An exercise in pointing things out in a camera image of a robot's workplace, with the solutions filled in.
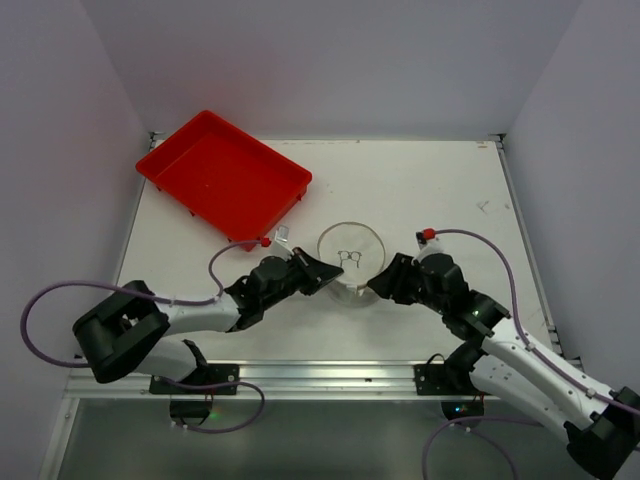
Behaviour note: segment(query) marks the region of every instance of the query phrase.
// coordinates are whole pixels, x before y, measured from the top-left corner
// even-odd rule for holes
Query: cable connector
[[[433,228],[425,228],[422,232],[422,238],[426,241],[436,238],[436,231]]]
[[[416,240],[418,245],[424,247],[429,240],[436,238],[436,231],[433,228],[425,228],[420,232],[416,232]]]

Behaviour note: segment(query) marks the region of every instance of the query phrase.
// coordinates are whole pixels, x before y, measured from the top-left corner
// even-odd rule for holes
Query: black mounting bracket
[[[237,363],[210,363],[207,365],[207,383],[228,383],[240,380],[240,366]],[[237,386],[219,387],[211,389],[214,395],[235,395]],[[174,387],[161,378],[152,377],[149,385],[149,393],[152,395],[197,395],[202,396],[211,393],[208,390],[185,390]]]
[[[446,379],[444,364],[421,363],[413,366],[413,382],[419,397],[435,395],[477,395],[474,388],[456,388]]]

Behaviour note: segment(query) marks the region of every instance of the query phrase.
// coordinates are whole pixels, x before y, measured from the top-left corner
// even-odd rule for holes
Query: white table surface
[[[395,252],[415,254],[414,233],[425,227],[464,228],[486,235],[503,249],[517,281],[525,327],[549,345],[535,288],[500,159],[493,142],[265,141],[313,173],[302,202],[280,223],[289,241],[316,254],[318,236],[341,221],[357,221],[381,236],[387,261]],[[482,243],[447,235],[471,288],[510,308],[499,259]],[[146,182],[120,274],[120,284],[142,279],[158,294],[210,296],[209,258],[227,244],[223,234],[165,192]],[[232,250],[216,272],[225,285],[247,274],[266,249]],[[209,360],[425,360],[448,354],[460,341],[439,316],[421,306],[380,300],[365,308],[336,304],[326,292],[295,295],[264,320],[233,334],[189,336]]]

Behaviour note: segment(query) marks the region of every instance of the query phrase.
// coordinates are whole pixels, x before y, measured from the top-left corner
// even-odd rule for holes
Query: metal frame
[[[240,365],[240,379],[254,383],[273,400],[454,400],[467,396],[418,397],[413,381],[413,365],[420,361],[309,361],[309,362],[234,362]],[[88,372],[69,378],[67,398],[166,399],[149,395],[150,379],[145,375],[100,385]],[[193,398],[174,396],[172,398]],[[255,399],[256,394],[239,389],[233,399]]]
[[[78,417],[79,404],[80,400],[78,398],[65,398],[62,400],[58,417],[51,433],[49,447],[40,468],[40,475],[38,476],[40,480],[58,478],[73,425]]]

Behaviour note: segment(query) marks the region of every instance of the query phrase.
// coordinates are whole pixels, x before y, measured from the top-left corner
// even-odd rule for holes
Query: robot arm
[[[99,383],[138,372],[190,385],[207,383],[207,363],[189,340],[167,338],[195,331],[237,332],[262,320],[266,310],[296,292],[313,295],[343,273],[286,239],[215,302],[160,304],[126,293],[114,293],[73,326],[82,352]],[[140,280],[128,290],[154,295]]]
[[[585,471],[612,479],[640,442],[640,417],[607,400],[638,409],[640,396],[627,387],[613,391],[542,345],[506,308],[471,290],[460,267],[425,232],[417,234],[422,248],[415,258],[396,254],[368,286],[395,303],[436,311],[463,340],[429,378],[504,399],[549,428]]]

